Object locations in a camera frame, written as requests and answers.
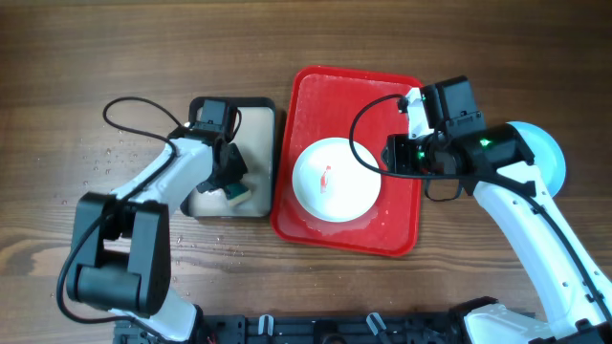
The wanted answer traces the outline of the white plate with red stain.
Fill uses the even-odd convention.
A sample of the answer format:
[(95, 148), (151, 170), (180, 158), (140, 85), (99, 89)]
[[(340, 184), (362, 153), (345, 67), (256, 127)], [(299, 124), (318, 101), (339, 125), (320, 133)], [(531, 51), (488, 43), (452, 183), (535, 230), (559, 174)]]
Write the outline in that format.
[(327, 138), (309, 145), (299, 155), (292, 172), (298, 203), (312, 216), (330, 223), (353, 221), (377, 201), (382, 177), (358, 159), (376, 164), (359, 143)]

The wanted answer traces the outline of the light blue plate front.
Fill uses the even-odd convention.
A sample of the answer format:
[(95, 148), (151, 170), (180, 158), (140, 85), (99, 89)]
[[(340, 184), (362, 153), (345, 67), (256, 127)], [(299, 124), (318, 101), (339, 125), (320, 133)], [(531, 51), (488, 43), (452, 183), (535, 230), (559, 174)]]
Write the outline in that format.
[(523, 121), (511, 121), (512, 125), (535, 155), (535, 164), (552, 197), (563, 187), (566, 178), (566, 160), (555, 139), (540, 127)]

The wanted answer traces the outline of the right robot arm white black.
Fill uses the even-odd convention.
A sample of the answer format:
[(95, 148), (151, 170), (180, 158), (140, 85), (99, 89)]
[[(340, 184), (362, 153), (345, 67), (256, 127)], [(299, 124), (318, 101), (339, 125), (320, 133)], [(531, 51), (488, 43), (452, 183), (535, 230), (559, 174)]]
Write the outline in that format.
[(452, 178), (486, 210), (527, 271), (546, 318), (535, 320), (497, 303), (460, 315), (471, 343), (608, 343), (611, 282), (556, 206), (536, 154), (512, 123), (455, 138), (433, 132), (391, 135), (382, 151), (387, 174), (437, 180), (449, 159)]

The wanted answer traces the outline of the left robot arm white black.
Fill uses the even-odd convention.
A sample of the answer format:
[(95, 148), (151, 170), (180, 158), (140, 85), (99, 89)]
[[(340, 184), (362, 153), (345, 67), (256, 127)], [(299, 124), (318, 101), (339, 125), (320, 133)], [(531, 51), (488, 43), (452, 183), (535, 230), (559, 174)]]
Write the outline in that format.
[(71, 299), (108, 311), (118, 343), (214, 342), (202, 309), (170, 287), (169, 218), (210, 177), (235, 175), (234, 134), (227, 124), (178, 127), (134, 180), (78, 201), (71, 252), (56, 286), (66, 317), (86, 321), (68, 310)]

